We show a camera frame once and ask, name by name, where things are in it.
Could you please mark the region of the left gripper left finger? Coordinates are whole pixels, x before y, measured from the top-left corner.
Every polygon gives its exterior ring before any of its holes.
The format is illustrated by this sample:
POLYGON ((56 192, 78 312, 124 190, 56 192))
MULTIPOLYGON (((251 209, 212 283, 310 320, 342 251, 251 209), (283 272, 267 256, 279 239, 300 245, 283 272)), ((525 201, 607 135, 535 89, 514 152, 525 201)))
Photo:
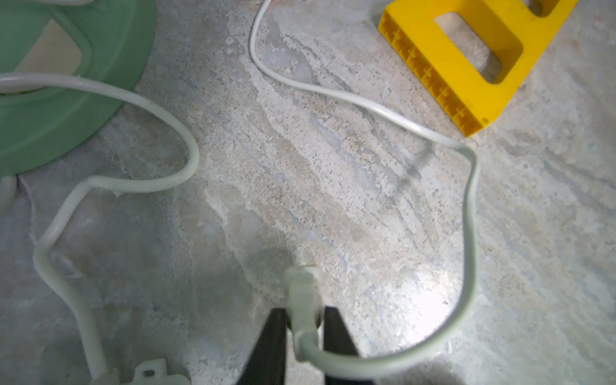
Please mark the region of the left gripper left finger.
POLYGON ((284 385, 287 368, 287 313, 270 311, 237 384, 284 385))

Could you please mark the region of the green fan plug with cord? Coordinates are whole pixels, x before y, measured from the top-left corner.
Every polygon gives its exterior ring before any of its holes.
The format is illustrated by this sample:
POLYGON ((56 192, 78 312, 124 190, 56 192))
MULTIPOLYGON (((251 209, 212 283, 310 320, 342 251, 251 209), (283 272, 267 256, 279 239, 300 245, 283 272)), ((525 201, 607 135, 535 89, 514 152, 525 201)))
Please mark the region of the green fan plug with cord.
POLYGON ((261 4, 253 21, 249 40, 251 59, 263 74, 289 87, 340 99, 365 108, 402 129, 458 152, 471 165, 462 203, 464 269, 460 298, 450 316, 424 341, 403 351, 366 359, 324 351, 318 346, 317 321, 322 318, 324 307, 315 270, 310 266, 295 267, 284 276, 286 311, 290 319, 295 357, 298 361, 308 362, 322 373, 344 380, 378 380, 398 374, 434 353, 461 328, 471 315, 478 293, 480 271, 475 223, 476 192, 480 176, 479 157, 467 145, 425 128, 377 102, 347 91, 291 80, 270 70, 258 58, 255 47, 258 29, 269 5, 268 1, 261 4))

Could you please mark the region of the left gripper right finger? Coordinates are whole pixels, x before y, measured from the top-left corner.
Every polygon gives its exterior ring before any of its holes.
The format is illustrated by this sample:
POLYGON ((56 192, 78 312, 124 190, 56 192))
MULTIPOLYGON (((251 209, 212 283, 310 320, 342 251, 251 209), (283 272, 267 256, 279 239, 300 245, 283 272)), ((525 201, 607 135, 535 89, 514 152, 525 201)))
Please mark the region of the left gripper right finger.
MULTIPOLYGON (((324 310, 324 351, 340 354, 358 356, 353 339, 348 332, 346 323, 337 307, 326 306, 324 310)), ((374 385, 370 380, 343 380, 335 377, 325 376, 325 385, 374 385)))

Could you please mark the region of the white power strip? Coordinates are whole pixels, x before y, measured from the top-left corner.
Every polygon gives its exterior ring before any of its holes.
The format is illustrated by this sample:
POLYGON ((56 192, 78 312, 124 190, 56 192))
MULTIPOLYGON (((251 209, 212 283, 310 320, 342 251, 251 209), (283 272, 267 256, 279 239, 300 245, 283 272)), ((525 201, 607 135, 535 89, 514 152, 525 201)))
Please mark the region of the white power strip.
MULTIPOLYGON (((92 380, 95 385, 120 385, 117 369, 92 380)), ((170 375, 165 359, 154 359, 142 362, 134 370, 133 379, 125 385, 190 385, 190 380, 184 375, 170 375)))

